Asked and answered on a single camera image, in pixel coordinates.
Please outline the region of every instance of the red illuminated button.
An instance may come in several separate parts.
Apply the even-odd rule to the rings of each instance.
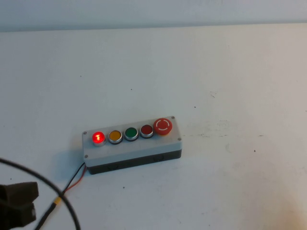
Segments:
[[[154,131],[159,135],[166,135],[168,134],[172,128],[172,122],[166,118],[159,118],[153,124]]]
[[[96,146],[102,146],[106,142],[105,135],[102,132],[95,132],[92,135],[92,140]]]
[[[144,125],[140,130],[142,138],[151,138],[154,135],[153,127],[150,125]]]

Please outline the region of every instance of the yellow button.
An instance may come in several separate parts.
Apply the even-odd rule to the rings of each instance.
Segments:
[[[119,144],[122,141],[123,137],[121,132],[114,130],[109,134],[109,141],[111,144]]]

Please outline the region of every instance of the red wire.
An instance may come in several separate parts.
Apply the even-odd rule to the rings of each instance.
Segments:
[[[69,187],[65,190],[65,192],[67,192],[68,190],[70,190],[72,187],[74,187],[75,185],[77,185],[77,184],[82,180],[82,178],[83,178],[83,176],[84,176],[84,174],[85,174],[85,171],[86,171],[86,166],[84,166],[82,175],[81,175],[81,177],[79,178],[79,180],[78,180],[76,183],[74,183],[73,185],[69,186]]]

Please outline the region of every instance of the white wall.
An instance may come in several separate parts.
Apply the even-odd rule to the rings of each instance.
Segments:
[[[307,22],[307,0],[0,0],[0,31]]]

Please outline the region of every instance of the white table surface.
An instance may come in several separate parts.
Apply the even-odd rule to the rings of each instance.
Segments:
[[[0,155],[63,188],[84,130],[174,115],[180,159],[67,193],[82,229],[306,229],[306,41],[307,24],[2,33]],[[38,184],[40,217],[56,195]],[[63,204],[44,229],[74,229]]]

